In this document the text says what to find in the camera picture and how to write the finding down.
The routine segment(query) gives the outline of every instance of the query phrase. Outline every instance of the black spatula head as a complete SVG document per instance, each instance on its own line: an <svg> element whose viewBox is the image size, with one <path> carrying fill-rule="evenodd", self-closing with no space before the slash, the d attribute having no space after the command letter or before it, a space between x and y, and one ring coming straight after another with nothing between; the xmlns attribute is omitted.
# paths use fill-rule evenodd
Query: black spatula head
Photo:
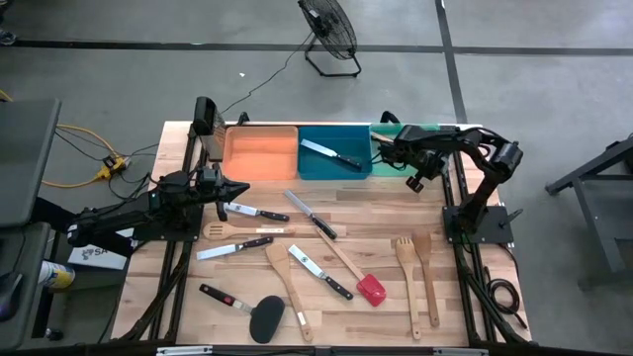
<svg viewBox="0 0 633 356"><path fill-rule="evenodd" d="M261 300L251 312L250 337L258 343L270 342L285 308L284 301L277 296L268 296Z"/></svg>

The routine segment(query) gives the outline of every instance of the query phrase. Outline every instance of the red silicone spatula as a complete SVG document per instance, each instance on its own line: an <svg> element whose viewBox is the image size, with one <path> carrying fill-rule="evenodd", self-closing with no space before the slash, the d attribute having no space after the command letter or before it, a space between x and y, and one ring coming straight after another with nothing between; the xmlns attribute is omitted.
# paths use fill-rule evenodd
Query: red silicone spatula
<svg viewBox="0 0 633 356"><path fill-rule="evenodd" d="M329 237L327 237L327 235L323 231L320 230L320 228L317 228L316 232L318 232L318 235L323 239L323 241L325 241L325 243L327 243L329 248L331 248L332 251L334 251L334 253L338 255L338 258L343 261L347 268L352 271L354 276L358 278L359 282L356 285L356 288L358 289L358 292L360 292L363 297L365 297L365 299L369 301L369 304L377 307L380 303L382 303L383 300L387 297L387 291L385 290L385 287L383 287L383 285L380 284L380 282L376 279L376 277L371 274L364 275L363 272L361 272L361 270L358 269L358 267L356 267L354 263L352 263L349 257L347 257L347 255L343 253L343 251L338 248L338 246L336 246L336 244L334 244L334 242Z"/></svg>

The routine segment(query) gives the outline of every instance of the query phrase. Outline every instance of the electric fan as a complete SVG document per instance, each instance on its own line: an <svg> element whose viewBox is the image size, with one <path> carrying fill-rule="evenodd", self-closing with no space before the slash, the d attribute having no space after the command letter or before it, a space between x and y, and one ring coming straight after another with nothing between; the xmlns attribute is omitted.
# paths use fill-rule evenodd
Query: electric fan
<svg viewBox="0 0 633 356"><path fill-rule="evenodd" d="M308 49L306 49L306 60L321 76L352 76L355 78L361 71L360 64L356 59L356 35L338 2L336 0L299 0L299 7L303 11L308 25L315 33ZM354 73L323 73L309 56L309 52L315 47L317 39L334 57L341 60L354 59L358 71Z"/></svg>

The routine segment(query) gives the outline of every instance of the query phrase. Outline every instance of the wooden utensil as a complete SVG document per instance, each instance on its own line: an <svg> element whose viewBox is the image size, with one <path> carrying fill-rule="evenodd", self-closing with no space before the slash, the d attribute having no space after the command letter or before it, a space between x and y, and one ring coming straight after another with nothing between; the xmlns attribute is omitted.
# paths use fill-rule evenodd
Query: wooden utensil
<svg viewBox="0 0 633 356"><path fill-rule="evenodd" d="M209 222L203 228L208 239L218 240L238 234L293 234L294 227L235 227L225 222Z"/></svg>
<svg viewBox="0 0 633 356"><path fill-rule="evenodd" d="M407 277L408 310L411 314L411 332L413 338L419 340L422 333L419 326L419 315L417 314L417 298L415 297L415 285L413 284L413 265L415 263L415 247L410 238L401 237L396 242L396 255L403 266Z"/></svg>
<svg viewBox="0 0 633 356"><path fill-rule="evenodd" d="M431 326L439 326L439 312L437 312L437 300L433 287L433 275L431 274L431 235L415 231L413 233L413 246L422 262L422 274L424 275L424 288L426 289L426 301L428 302L428 317Z"/></svg>
<svg viewBox="0 0 633 356"><path fill-rule="evenodd" d="M343 251L332 241L320 228L316 229L316 233L327 243L329 248L336 253L338 258L352 271L352 274L358 278L356 289L373 307L377 307L387 297L385 287L372 274L364 275L363 272L354 265Z"/></svg>
<svg viewBox="0 0 633 356"><path fill-rule="evenodd" d="M286 285L286 290L288 291L288 296L290 297L290 302L293 304L293 308L295 309L295 314L297 315L297 319L299 320L299 325L301 327L302 335L304 336L304 340L312 341L314 338L313 330L308 323L308 319L306 318L306 314L304 313L304 307L301 304L301 300L299 299L299 294L295 290L295 286L293 285L293 281L290 278L290 259L288 258L288 252L286 251L286 247L279 243L273 243L270 246L266 247L266 256L268 257L268 261L273 266L277 274L281 278L281 280Z"/></svg>

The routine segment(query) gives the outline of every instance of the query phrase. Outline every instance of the black table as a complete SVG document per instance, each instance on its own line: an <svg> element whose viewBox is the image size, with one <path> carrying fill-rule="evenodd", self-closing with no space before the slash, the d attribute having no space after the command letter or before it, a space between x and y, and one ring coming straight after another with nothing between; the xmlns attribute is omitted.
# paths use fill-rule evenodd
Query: black table
<svg viewBox="0 0 633 356"><path fill-rule="evenodd" d="M0 275L24 275L20 307L0 322L0 350L22 344L38 284L50 226L29 224L59 114L59 101L0 103Z"/></svg>

